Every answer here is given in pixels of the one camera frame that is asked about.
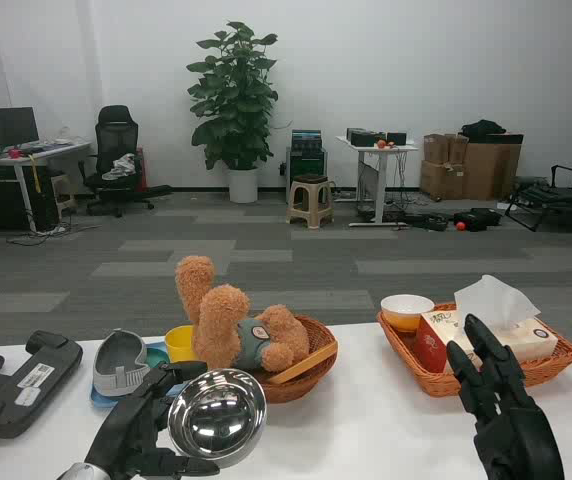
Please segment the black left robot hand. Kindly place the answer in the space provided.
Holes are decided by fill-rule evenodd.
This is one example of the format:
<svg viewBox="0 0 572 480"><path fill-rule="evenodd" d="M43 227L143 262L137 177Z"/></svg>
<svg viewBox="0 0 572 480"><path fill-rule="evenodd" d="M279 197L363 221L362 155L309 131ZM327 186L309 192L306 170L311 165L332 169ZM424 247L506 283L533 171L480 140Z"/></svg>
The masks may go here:
<svg viewBox="0 0 572 480"><path fill-rule="evenodd" d="M85 457L95 479L182 479L220 473L212 461L180 455L157 445L158 434L168 428L176 385L207 371L200 361L159 363L142 383L108 414Z"/></svg>

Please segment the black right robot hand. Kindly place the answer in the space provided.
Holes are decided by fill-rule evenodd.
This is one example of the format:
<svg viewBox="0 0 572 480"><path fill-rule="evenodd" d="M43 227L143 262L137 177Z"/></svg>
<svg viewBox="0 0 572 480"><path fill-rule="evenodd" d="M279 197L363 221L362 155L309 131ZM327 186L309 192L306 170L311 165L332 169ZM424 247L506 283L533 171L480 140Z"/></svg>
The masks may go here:
<svg viewBox="0 0 572 480"><path fill-rule="evenodd" d="M447 359L464 410L475 417L474 445L489 479L563 479L561 455L544 411L527 393L513 351L473 314L465 334L481 360L476 367L453 340Z"/></svg>

